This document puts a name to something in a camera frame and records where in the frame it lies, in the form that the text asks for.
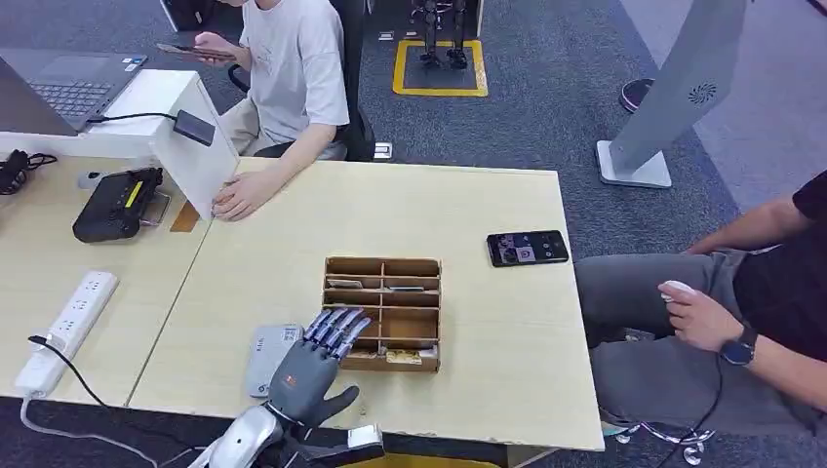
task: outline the black cable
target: black cable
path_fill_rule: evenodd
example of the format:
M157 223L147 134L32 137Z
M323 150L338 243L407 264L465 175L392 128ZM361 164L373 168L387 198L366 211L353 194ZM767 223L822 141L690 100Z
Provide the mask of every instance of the black cable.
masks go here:
M99 124L101 122L111 122L113 120L124 120L124 119L135 119L137 117L166 117L166 118L172 120L173 122L176 122L178 120L178 118L176 116L170 115L170 114L165 114L163 112L142 112L140 114L118 115L118 116L115 116L115 117L104 117L104 116L101 115L99 117L93 117L93 118L87 120L86 122L89 123L89 124Z
M711 416L712 413L715 412L715 409L718 407L718 403L721 402L721 395L724 393L724 373L721 371L721 357L717 354L715 355L715 369L718 370L718 392L716 392L715 394L715 401L712 402L712 406L709 407L709 409L706 411L703 417L700 418L697 424L695 424L695 426L691 428L689 432L687 432L686 435L682 437L677 444L675 444L674 447L672 447L672 451L670 451L668 455L666 455L662 460L660 460L660 463L657 464L656 468L663 468L663 465L666 464L669 458L672 458L672 455L674 455L675 452L678 451L680 447L682 447L682 443L686 439L688 439L692 434L697 434L697 431L698 429L700 429L700 426L702 426L703 423L706 422L707 419L709 419L709 416Z
M80 371L77 370L77 368L75 368L75 366L72 364L72 362L69 361L68 358L63 356L63 353L61 353L55 346L52 346L51 344L49 344L47 342L46 338L44 338L43 336L35 334L33 336L30 336L28 338L28 340L30 342L34 343L34 344L38 344L40 346L43 346L44 348L46 348L46 349L52 351L53 353L55 353L55 355L57 355L60 358L60 360L63 361L72 370L72 372L77 377L78 381L80 381L80 384L83 385L83 389L86 390L86 393L88 393L89 396L91 396L99 405L101 405L106 410L106 412L109 414L109 416L111 416L117 422L120 422L124 425L127 425L127 426L129 426L129 427L131 427L131 428L133 428L133 429L135 429L139 432L142 432L143 434L151 435L151 436L164 437L164 438L166 438L170 441L173 441L176 444L178 444L182 447L185 447L187 449L192 449L192 450L196 449L195 446L193 446L191 444L188 444L185 441L182 441L181 439L179 439L178 437L176 437L172 434L169 434L169 433L166 433L166 432L163 432L163 431L156 431L154 429L150 429L148 427L143 427L143 426L140 426L138 424L134 424L131 421L126 421L126 420L122 419L121 416L117 412L115 412L113 407L111 407L111 406L107 405L106 403L104 403L103 400L101 400L98 397L98 395L95 392L93 392L91 388L89 388L89 385L86 383L86 380L84 380L83 376L80 374Z
M0 195L14 195L28 181L28 172L52 164L58 158L36 153L29 156L25 151L14 150L6 161L0 161Z

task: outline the wristwatch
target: wristwatch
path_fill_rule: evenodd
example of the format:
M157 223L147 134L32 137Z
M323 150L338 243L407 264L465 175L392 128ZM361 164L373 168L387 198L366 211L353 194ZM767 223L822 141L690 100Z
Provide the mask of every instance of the wristwatch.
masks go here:
M746 366L755 357L755 342L758 340L758 333L744 326L744 333L737 340L731 339L721 346L718 353L722 358L733 366Z

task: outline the robotic hand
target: robotic hand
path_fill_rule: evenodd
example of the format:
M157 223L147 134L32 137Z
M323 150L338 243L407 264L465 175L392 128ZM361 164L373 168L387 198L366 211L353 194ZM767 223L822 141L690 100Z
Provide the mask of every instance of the robotic hand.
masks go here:
M299 431L318 427L359 396L359 388L351 386L325 400L339 362L371 322L362 315L362 309L323 310L273 374L267 401L241 413L190 468L249 468L266 449L284 447L310 463L353 463L383 456L381 442L356 448L314 448L302 445L295 436Z

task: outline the laptop keyboard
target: laptop keyboard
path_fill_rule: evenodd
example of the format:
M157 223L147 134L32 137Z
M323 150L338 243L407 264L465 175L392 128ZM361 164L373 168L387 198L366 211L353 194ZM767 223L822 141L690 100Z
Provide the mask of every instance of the laptop keyboard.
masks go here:
M100 104L112 89L109 83L75 81L68 83L29 83L32 90L62 117L83 117Z

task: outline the wooden compartment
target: wooden compartment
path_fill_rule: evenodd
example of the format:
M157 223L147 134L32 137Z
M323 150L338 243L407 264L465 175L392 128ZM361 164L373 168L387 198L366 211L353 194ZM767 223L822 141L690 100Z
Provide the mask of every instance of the wooden compartment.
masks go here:
M323 306L363 307L373 319L342 367L437 371L440 273L434 259L328 258Z

